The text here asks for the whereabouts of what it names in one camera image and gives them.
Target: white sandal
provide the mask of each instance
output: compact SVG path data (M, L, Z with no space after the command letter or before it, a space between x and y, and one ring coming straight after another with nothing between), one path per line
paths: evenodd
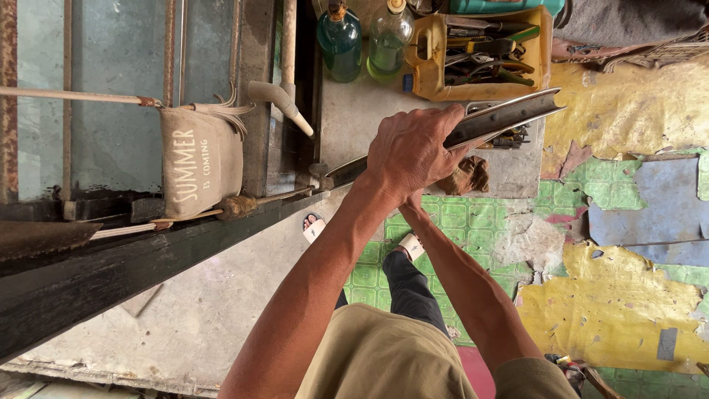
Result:
M314 221L307 229L303 229L303 235L306 237L308 242L312 244L325 229L325 221L322 217L311 212L303 219L303 224L305 224L305 221L308 220L311 215L315 216L318 220Z
M415 261L419 256L423 255L424 252L426 252L425 249L423 249L423 246L421 245L421 241L419 241L416 236L413 235L413 233L409 233L406 235L406 237L401 240L399 243L404 249L408 252L408 255L411 257L411 261Z

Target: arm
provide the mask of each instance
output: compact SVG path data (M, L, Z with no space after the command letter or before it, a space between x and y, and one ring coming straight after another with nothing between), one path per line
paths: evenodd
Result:
M467 148L443 148L462 106L384 119L367 170L257 320L219 390L226 398L292 398L323 338L364 245L410 193L452 173Z
M502 287L421 209L420 192L399 210L426 248L438 280L490 372L512 359L544 358Z

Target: tassel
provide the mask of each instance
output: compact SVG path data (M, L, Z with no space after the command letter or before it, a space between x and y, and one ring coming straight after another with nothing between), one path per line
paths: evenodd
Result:
M237 115L245 114L256 107L256 104L249 103L245 106L232 107L234 101L236 101L236 88L234 87L234 82L229 81L231 88L231 95L229 100L224 101L224 98L219 94L214 94L214 97L219 100L219 104L190 104L192 109L200 114L205 114L209 116L214 116L219 119L223 119L229 122L234 129L241 136L241 141L244 141L244 136L246 135L246 126L241 122L241 119Z

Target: forearm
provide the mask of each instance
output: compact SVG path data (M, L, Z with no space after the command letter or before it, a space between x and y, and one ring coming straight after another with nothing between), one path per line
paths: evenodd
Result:
M328 326L337 297L369 238L398 199L366 175L264 308L219 397L292 398Z
M438 280L491 372L507 360L542 357L502 287L448 239L421 208L402 207Z

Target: clear glass bottle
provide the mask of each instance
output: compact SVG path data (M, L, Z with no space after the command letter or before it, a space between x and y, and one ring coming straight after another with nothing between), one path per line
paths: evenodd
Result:
M344 0L330 0L318 20L318 43L333 80L347 83L362 70L362 27Z
M367 70L380 82L398 75L413 36L413 14L405 0L387 0L374 12L369 28Z

